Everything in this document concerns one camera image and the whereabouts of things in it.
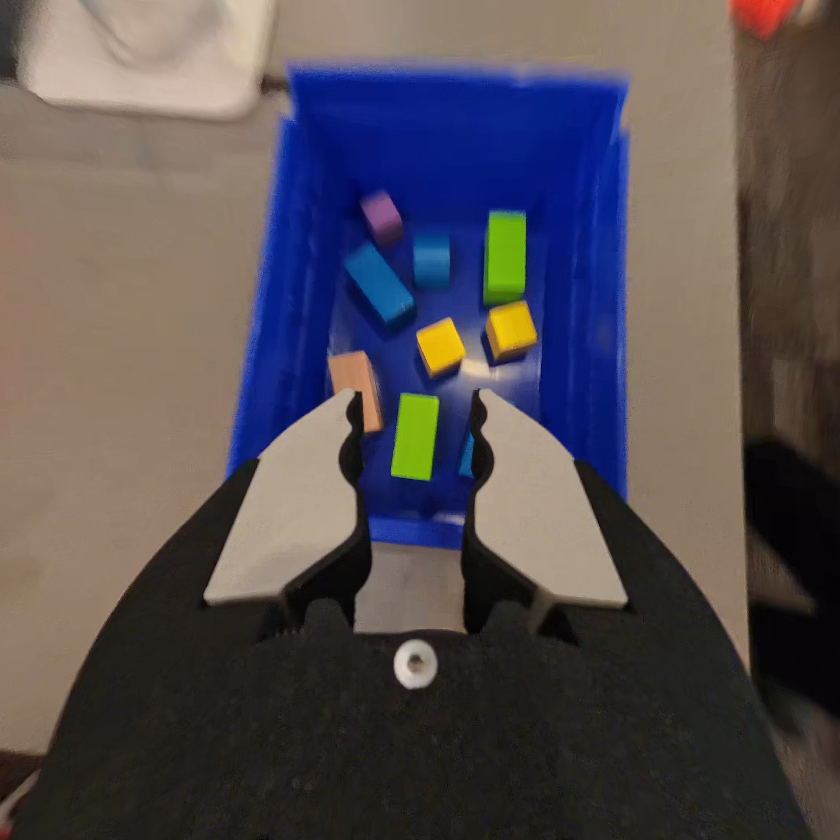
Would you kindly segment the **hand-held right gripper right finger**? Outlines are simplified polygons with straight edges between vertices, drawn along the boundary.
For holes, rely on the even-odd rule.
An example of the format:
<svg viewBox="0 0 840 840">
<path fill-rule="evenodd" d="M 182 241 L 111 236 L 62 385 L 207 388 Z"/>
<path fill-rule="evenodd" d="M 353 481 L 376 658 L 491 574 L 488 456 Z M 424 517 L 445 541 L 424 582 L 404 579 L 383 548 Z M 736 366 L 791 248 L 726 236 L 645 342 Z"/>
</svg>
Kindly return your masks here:
<svg viewBox="0 0 840 840">
<path fill-rule="evenodd" d="M 465 620 L 516 602 L 622 610 L 628 595 L 571 452 L 490 389 L 470 410 L 475 479 L 463 529 Z"/>
</svg>

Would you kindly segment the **blue plastic bin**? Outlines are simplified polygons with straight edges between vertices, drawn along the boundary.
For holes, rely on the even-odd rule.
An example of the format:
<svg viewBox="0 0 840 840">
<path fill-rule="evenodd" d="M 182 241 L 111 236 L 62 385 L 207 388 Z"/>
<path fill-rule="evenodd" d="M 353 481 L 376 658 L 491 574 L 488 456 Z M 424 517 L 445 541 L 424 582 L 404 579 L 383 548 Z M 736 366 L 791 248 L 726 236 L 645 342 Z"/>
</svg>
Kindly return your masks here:
<svg viewBox="0 0 840 840">
<path fill-rule="evenodd" d="M 533 418 L 624 497 L 627 83 L 347 66 L 296 66 L 289 81 L 293 116 L 278 125 L 228 474 L 332 394 L 329 328 L 344 219 L 360 217 L 373 240 L 344 268 L 394 328 L 416 305 L 382 251 L 404 238 L 406 221 L 508 211 L 525 214 L 527 226 L 529 214 L 538 217 L 548 246 Z M 421 290 L 448 287 L 449 236 L 416 236 L 413 278 Z M 432 379 L 466 358 L 452 318 L 418 330 L 416 342 Z M 393 477 L 431 479 L 438 413 L 436 395 L 400 395 Z M 468 434 L 458 486 L 413 490 L 393 481 L 367 490 L 361 477 L 374 541 L 460 548 L 472 483 L 460 474 Z"/>
</svg>

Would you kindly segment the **grey desk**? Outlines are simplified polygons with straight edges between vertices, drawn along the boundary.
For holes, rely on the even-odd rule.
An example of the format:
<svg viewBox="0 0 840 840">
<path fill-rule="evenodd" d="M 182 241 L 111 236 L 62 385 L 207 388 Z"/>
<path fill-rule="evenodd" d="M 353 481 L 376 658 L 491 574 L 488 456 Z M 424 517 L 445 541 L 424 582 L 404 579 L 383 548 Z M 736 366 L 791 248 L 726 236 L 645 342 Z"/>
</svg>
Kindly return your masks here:
<svg viewBox="0 0 840 840">
<path fill-rule="evenodd" d="M 288 60 L 631 77 L 632 506 L 749 662 L 727 2 L 279 2 Z M 43 753 L 100 627 L 224 475 L 280 95 L 236 122 L 2 85 L 2 750 Z"/>
</svg>

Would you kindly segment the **pile of coloured wooden blocks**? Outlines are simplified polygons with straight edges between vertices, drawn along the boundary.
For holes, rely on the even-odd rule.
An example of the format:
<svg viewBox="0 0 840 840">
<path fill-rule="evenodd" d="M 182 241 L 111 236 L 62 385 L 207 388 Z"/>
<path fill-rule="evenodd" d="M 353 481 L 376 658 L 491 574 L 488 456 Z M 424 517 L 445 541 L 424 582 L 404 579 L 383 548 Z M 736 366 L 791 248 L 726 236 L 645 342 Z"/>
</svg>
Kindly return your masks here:
<svg viewBox="0 0 840 840">
<path fill-rule="evenodd" d="M 362 350 L 372 363 L 385 425 L 382 432 L 364 440 L 362 478 L 367 490 L 388 486 L 393 481 L 413 490 L 460 485 L 463 477 L 459 475 L 459 461 L 475 389 L 488 387 L 526 414 L 539 418 L 547 239 L 539 218 L 529 214 L 524 300 L 538 334 L 537 345 L 518 360 L 495 362 L 486 333 L 489 309 L 482 302 L 488 216 L 485 210 L 477 215 L 443 213 L 406 221 L 404 238 L 381 252 L 415 299 L 414 315 L 394 328 L 385 326 L 344 268 L 344 261 L 352 252 L 373 240 L 361 217 L 347 217 L 342 222 L 329 355 Z M 447 288 L 421 290 L 415 286 L 413 246 L 418 235 L 449 236 Z M 457 372 L 432 379 L 421 362 L 416 334 L 445 318 L 453 320 L 466 357 Z M 398 479 L 391 474 L 399 397 L 405 392 L 430 394 L 439 399 L 434 467 L 427 482 Z"/>
</svg>

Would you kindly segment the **white board stand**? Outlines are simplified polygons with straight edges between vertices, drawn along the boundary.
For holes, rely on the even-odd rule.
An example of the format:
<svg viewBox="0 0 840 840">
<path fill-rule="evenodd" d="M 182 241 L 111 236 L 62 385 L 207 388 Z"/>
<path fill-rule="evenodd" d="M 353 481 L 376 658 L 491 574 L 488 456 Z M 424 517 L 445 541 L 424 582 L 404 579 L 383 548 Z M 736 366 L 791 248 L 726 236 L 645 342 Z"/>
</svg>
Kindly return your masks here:
<svg viewBox="0 0 840 840">
<path fill-rule="evenodd" d="M 259 99 L 274 1 L 27 2 L 16 79 L 58 108 L 230 122 Z"/>
</svg>

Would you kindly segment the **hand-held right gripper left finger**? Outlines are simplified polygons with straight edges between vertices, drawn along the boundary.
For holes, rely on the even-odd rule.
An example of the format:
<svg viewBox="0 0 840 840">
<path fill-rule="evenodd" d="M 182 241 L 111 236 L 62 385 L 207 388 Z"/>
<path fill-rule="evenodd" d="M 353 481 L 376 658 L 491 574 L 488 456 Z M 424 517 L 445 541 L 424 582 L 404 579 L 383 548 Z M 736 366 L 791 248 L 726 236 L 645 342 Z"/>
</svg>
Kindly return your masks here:
<svg viewBox="0 0 840 840">
<path fill-rule="evenodd" d="M 208 606 L 276 602 L 300 621 L 325 598 L 354 620 L 372 567 L 358 488 L 363 431 L 362 394 L 341 391 L 264 449 L 206 586 Z"/>
</svg>

